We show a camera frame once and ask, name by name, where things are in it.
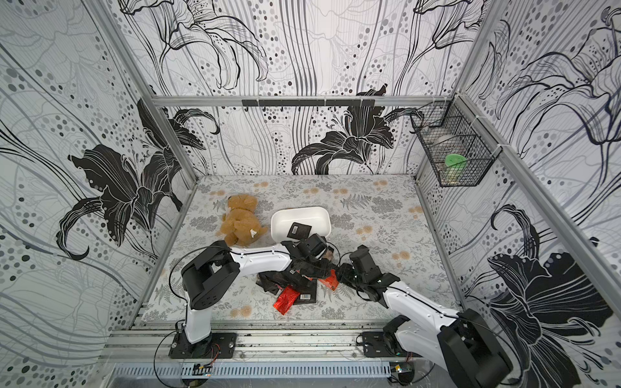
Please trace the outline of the brown teddy bear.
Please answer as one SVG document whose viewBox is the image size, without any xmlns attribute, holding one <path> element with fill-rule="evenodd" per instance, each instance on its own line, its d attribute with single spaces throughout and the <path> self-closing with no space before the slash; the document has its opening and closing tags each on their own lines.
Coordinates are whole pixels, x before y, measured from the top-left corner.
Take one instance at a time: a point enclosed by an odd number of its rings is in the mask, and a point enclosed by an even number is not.
<svg viewBox="0 0 621 388">
<path fill-rule="evenodd" d="M 229 197 L 220 233 L 229 247 L 248 247 L 268 232 L 255 215 L 258 200 L 249 194 Z"/>
</svg>

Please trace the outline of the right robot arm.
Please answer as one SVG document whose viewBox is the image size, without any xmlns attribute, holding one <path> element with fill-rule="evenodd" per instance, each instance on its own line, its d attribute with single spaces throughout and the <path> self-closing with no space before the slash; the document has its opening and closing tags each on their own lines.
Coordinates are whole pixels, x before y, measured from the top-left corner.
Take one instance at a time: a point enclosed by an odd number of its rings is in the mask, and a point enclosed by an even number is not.
<svg viewBox="0 0 621 388">
<path fill-rule="evenodd" d="M 500 337 L 472 309 L 458 311 L 419 294 L 376 265 L 368 247 L 335 270 L 338 281 L 398 314 L 387 325 L 396 351 L 414 352 L 446 370 L 457 387 L 497 387 L 514 366 Z"/>
</svg>

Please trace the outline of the red foil tea bag lower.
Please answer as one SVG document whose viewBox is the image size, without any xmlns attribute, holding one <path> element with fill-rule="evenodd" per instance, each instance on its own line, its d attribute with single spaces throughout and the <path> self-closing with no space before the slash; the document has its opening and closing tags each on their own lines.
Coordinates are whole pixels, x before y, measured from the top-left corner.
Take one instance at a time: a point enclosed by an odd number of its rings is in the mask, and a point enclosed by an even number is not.
<svg viewBox="0 0 621 388">
<path fill-rule="evenodd" d="M 292 286 L 287 286 L 279 294 L 273 307 L 281 314 L 285 315 L 294 305 L 295 301 L 299 298 L 301 293 L 294 289 Z"/>
</svg>

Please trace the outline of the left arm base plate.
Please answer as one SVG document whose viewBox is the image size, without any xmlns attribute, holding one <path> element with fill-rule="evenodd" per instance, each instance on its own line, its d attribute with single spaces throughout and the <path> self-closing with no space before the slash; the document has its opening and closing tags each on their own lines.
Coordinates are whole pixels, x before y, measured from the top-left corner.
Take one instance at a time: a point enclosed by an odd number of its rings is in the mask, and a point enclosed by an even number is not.
<svg viewBox="0 0 621 388">
<path fill-rule="evenodd" d="M 184 331 L 175 334 L 168 356 L 171 359 L 231 359 L 237 334 L 211 333 L 206 339 L 191 344 Z"/>
</svg>

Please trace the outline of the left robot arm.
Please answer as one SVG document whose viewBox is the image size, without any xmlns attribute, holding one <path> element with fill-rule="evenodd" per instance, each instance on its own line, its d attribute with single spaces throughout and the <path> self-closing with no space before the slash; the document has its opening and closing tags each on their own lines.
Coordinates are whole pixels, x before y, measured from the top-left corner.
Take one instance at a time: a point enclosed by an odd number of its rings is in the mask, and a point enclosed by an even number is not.
<svg viewBox="0 0 621 388">
<path fill-rule="evenodd" d="M 242 248 L 223 240 L 213 242 L 181 270 L 187 299 L 185 338 L 194 345 L 210 337 L 213 306 L 237 278 L 292 269 L 302 276 L 325 279 L 336 269 L 324 257 L 328 250 L 325 237 L 318 234 L 271 247 Z"/>
</svg>

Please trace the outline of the white plastic storage box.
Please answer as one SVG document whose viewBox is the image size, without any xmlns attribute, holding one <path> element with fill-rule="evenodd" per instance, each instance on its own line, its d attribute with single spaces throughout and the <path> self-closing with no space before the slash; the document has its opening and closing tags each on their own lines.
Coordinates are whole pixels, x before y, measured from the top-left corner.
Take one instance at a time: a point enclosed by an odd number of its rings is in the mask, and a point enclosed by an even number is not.
<svg viewBox="0 0 621 388">
<path fill-rule="evenodd" d="M 287 234 L 295 222 L 310 226 L 310 234 L 319 234 L 327 238 L 332 232 L 330 215 L 325 208 L 320 206 L 292 208 L 278 210 L 271 217 L 272 239 L 277 243 L 289 239 Z"/>
</svg>

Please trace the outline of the green lid cup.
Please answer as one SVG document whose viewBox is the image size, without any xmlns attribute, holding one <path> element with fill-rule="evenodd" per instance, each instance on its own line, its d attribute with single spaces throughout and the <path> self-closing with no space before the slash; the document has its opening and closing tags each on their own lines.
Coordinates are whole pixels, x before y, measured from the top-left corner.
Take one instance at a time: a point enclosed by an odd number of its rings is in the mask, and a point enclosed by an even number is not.
<svg viewBox="0 0 621 388">
<path fill-rule="evenodd" d="M 468 159 L 459 154 L 446 155 L 445 173 L 446 179 L 454 184 L 459 182 L 463 172 L 468 165 Z"/>
</svg>

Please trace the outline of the black barcode tea bag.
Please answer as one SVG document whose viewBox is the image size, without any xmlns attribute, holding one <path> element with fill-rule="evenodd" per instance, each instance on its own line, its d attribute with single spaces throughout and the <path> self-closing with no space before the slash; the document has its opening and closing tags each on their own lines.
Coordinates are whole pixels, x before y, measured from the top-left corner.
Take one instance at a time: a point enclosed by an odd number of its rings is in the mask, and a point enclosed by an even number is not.
<svg viewBox="0 0 621 388">
<path fill-rule="evenodd" d="M 287 238 L 291 240 L 304 240 L 311 235 L 312 226 L 293 222 L 287 233 Z"/>
<path fill-rule="evenodd" d="M 294 301 L 294 305 L 308 305 L 317 302 L 317 280 L 310 281 L 305 287 L 299 289 L 299 296 Z"/>
</svg>

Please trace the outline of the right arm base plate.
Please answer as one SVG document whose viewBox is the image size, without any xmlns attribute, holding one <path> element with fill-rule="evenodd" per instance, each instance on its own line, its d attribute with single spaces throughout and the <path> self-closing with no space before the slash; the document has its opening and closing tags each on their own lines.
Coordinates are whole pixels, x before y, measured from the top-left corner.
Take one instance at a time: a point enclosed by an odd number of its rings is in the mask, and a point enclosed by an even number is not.
<svg viewBox="0 0 621 388">
<path fill-rule="evenodd" d="M 401 346 L 394 331 L 364 331 L 357 337 L 356 345 L 368 358 L 409 358 L 412 355 Z"/>
</svg>

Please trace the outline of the black tea bag pile left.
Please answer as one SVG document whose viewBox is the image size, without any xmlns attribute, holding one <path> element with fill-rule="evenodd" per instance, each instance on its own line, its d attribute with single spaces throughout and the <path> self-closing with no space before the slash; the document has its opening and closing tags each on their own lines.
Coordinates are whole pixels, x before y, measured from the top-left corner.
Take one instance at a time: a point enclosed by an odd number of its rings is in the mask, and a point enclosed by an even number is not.
<svg viewBox="0 0 621 388">
<path fill-rule="evenodd" d="M 289 278 L 289 273 L 263 272 L 257 275 L 256 284 L 266 293 L 278 295 L 287 286 L 292 286 L 293 281 Z"/>
</svg>

